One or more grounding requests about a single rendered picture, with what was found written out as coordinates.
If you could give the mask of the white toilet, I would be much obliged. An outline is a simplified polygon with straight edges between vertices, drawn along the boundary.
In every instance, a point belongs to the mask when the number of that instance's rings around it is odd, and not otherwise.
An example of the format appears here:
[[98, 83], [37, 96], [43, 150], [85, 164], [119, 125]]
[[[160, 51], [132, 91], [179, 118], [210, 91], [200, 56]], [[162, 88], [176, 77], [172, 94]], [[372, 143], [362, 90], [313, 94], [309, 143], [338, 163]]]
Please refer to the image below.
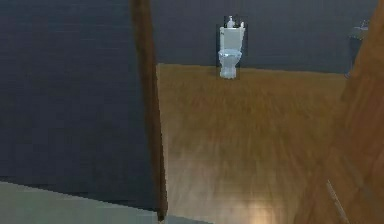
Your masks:
[[236, 65], [242, 57], [242, 45], [245, 28], [220, 28], [220, 49], [218, 51], [220, 62], [220, 76], [234, 79], [237, 75]]

